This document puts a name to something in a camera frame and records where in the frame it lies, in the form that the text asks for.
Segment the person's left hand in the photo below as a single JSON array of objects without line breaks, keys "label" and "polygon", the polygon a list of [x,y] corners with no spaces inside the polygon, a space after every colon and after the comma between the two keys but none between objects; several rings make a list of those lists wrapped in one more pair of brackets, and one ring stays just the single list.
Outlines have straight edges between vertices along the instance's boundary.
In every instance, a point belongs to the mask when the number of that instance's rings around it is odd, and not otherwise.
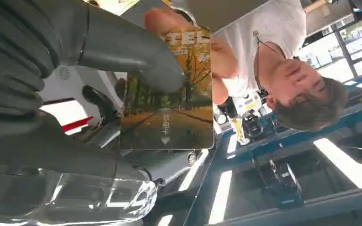
[{"label": "person's left hand", "polygon": [[[145,27],[157,35],[167,34],[172,30],[187,30],[194,25],[171,8],[153,8],[145,15]],[[211,39],[211,68],[213,74],[213,103],[226,102],[229,93],[223,79],[234,79],[238,75],[238,62],[230,45],[219,39]]]}]

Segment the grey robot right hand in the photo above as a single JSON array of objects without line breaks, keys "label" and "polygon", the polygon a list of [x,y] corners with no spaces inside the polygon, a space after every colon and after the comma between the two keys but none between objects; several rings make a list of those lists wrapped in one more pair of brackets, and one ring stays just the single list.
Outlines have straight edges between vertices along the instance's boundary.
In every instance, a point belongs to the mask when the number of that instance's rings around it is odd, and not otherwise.
[{"label": "grey robot right hand", "polygon": [[108,151],[66,135],[38,92],[59,66],[129,72],[157,91],[183,85],[153,33],[82,0],[0,0],[0,163],[60,173],[146,180]]}]

